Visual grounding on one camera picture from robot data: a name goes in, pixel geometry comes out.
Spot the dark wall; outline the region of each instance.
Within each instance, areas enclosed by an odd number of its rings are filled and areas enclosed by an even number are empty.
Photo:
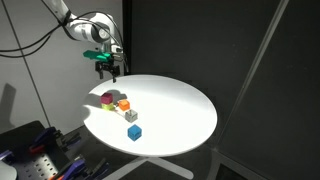
[[[320,179],[319,7],[289,2],[219,143],[268,179]]]
[[[133,0],[132,74],[172,77],[201,90],[217,108],[218,135],[278,3]]]

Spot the blue cube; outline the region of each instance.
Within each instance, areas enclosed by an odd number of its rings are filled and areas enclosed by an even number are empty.
[[[139,139],[139,137],[141,137],[141,132],[142,129],[139,126],[133,125],[128,129],[128,136],[133,141],[136,141],[137,139]]]

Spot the toy block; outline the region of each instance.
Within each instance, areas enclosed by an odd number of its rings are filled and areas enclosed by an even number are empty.
[[[133,122],[138,119],[138,113],[132,109],[126,112],[125,118],[128,122]]]
[[[113,97],[111,93],[104,93],[100,98],[101,104],[110,104],[113,102]]]
[[[110,104],[101,104],[102,109],[106,110],[106,111],[112,111],[114,110],[114,105],[113,103]]]
[[[126,99],[119,101],[119,108],[122,111],[126,111],[130,109],[130,102]]]
[[[136,141],[137,139],[139,139],[141,135],[142,135],[142,129],[137,125],[133,125],[128,129],[128,136],[133,141]]]

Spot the gray cube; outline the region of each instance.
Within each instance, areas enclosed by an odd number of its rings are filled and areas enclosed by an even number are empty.
[[[138,119],[138,113],[130,109],[126,112],[125,118],[128,122],[133,122]]]

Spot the table top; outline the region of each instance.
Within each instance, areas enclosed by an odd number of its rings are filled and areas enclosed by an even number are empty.
[[[114,101],[127,98],[138,113],[132,123],[113,111],[101,108],[100,96],[111,92]],[[193,150],[213,133],[217,113],[212,102],[184,82],[155,75],[130,75],[106,81],[90,91],[82,106],[88,130],[116,150],[138,156],[164,157]],[[142,136],[128,137],[136,124]]]

